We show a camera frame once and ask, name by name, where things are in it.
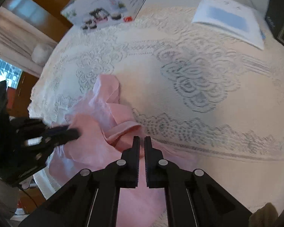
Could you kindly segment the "pink printed t-shirt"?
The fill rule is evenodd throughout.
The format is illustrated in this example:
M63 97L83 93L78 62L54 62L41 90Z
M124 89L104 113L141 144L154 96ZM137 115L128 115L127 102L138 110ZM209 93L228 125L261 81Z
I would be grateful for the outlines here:
M119 103L119 81L113 75L100 75L65 119L81 136L51 156L48 171L60 186L81 169L105 168L132 146L134 136L145 137L132 109ZM139 161L138 187L120 191L117 226L167 226L164 190L147 188L143 153Z

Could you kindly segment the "white lace tablecloth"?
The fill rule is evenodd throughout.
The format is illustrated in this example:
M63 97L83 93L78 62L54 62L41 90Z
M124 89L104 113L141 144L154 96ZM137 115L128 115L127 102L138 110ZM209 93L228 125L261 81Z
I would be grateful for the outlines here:
M32 89L29 115L65 116L100 75L119 81L145 137L180 168L202 169L251 212L284 210L284 47L264 50L192 23L192 8L147 8L130 23L72 27Z

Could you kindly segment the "brown cloth at corner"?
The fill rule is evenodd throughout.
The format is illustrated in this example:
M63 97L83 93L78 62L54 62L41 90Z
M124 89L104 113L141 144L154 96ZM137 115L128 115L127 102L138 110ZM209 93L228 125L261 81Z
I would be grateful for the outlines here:
M250 216L248 226L270 227L273 226L278 216L275 206L271 202L268 202Z

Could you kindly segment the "tea set product box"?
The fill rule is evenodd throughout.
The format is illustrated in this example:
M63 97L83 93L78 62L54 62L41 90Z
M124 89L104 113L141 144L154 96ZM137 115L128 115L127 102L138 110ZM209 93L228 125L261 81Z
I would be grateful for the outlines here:
M134 21L146 0L70 0L61 15L82 31Z

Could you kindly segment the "white blue paper booklet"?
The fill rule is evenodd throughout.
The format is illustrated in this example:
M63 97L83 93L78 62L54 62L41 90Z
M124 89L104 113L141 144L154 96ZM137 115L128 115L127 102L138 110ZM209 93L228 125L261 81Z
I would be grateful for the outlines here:
M234 0L201 0L192 23L210 25L264 50L264 40L253 11Z

